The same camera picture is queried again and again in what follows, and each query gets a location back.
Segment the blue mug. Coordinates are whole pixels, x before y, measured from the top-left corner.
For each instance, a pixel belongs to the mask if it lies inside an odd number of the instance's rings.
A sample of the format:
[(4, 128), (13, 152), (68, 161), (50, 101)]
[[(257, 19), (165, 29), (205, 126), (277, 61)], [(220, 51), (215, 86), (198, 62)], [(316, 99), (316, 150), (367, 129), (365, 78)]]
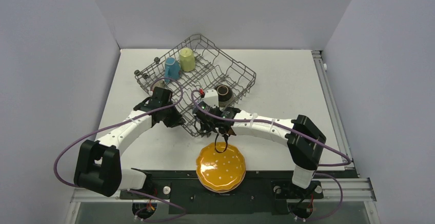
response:
[(165, 60), (165, 83), (169, 83), (170, 79), (179, 80), (181, 73), (181, 65), (174, 57), (169, 57)]

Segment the dark patterned cream bowl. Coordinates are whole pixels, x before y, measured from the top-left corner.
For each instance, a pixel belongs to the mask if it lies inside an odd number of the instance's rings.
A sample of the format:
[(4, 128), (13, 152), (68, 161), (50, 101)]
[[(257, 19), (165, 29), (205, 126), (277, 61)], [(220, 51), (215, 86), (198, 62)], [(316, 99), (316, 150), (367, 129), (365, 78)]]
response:
[(218, 85), (214, 89), (218, 94), (219, 107), (228, 106), (233, 101), (233, 91), (228, 85)]

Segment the grey wire dish rack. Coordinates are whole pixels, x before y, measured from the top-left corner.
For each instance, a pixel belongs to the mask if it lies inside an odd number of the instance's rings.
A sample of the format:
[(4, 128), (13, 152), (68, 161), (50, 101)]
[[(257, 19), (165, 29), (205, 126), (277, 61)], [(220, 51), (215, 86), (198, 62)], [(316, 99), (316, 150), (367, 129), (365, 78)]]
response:
[(143, 70), (135, 70), (134, 77), (145, 92), (150, 90), (151, 84), (156, 79), (164, 76), (166, 59), (169, 57), (179, 59), (183, 48), (193, 51), (195, 69), (181, 74), (179, 82), (183, 86), (183, 92), (174, 82), (165, 84), (165, 88), (173, 92), (174, 99), (182, 98), (176, 107), (185, 120), (182, 127), (193, 137), (198, 137), (197, 130), (200, 123), (192, 114), (194, 105), (190, 97), (191, 92), (199, 89), (206, 91), (226, 85), (233, 92), (233, 97), (226, 103), (226, 106), (233, 107), (254, 86), (256, 73), (244, 63), (222, 51), (207, 37), (194, 34), (161, 57), (155, 57), (153, 63)]

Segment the pale yellow mug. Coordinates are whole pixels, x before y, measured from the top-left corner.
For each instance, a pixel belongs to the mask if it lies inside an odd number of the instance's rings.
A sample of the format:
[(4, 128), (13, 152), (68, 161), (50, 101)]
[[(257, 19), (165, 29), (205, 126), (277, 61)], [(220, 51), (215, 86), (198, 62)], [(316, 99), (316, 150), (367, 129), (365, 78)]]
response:
[(179, 60), (184, 72), (191, 72), (195, 69), (195, 57), (190, 48), (182, 48), (179, 51)]

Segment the yellow polka dot plate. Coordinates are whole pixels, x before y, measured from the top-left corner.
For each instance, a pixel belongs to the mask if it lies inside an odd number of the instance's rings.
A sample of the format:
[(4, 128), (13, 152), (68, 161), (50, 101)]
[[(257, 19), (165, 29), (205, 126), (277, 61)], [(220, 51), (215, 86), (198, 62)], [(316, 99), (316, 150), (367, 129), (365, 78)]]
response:
[(237, 147), (225, 142), (203, 147), (195, 163), (200, 183), (215, 193), (234, 190), (246, 175), (245, 157)]

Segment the small grey-green mug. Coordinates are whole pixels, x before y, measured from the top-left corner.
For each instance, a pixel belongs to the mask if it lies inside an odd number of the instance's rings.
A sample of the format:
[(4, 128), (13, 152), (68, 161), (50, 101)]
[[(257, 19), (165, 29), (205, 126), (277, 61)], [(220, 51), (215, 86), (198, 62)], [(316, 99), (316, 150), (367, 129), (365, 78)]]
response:
[(164, 88), (165, 85), (166, 85), (166, 83), (165, 83), (164, 80), (158, 80), (157, 82), (155, 82), (155, 83), (152, 85), (152, 87), (151, 87), (150, 90), (151, 90), (151, 91), (154, 91), (154, 89), (155, 89), (156, 87), (158, 87), (158, 88)]

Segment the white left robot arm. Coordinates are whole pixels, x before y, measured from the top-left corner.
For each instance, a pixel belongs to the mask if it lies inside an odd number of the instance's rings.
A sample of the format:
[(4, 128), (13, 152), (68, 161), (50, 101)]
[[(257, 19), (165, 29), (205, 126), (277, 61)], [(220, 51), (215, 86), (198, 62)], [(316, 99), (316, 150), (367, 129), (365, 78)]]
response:
[(160, 87), (136, 105), (120, 126), (116, 126), (96, 141), (81, 143), (74, 184), (78, 187), (112, 196), (118, 190), (130, 190), (139, 198), (152, 194), (153, 184), (144, 172), (123, 168), (121, 155), (144, 132), (163, 122), (168, 128), (185, 121), (172, 101), (172, 91)]

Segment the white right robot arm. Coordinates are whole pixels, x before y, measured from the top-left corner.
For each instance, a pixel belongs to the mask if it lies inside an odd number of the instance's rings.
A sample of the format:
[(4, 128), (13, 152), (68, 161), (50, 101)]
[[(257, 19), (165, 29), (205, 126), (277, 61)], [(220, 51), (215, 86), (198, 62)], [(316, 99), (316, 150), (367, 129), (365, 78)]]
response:
[(192, 114), (206, 129), (214, 129), (227, 137), (253, 136), (287, 146), (294, 163), (290, 192), (296, 197), (302, 197), (311, 189), (326, 136), (309, 117), (298, 115), (295, 119), (275, 119), (234, 107), (213, 109), (204, 101), (193, 108)]

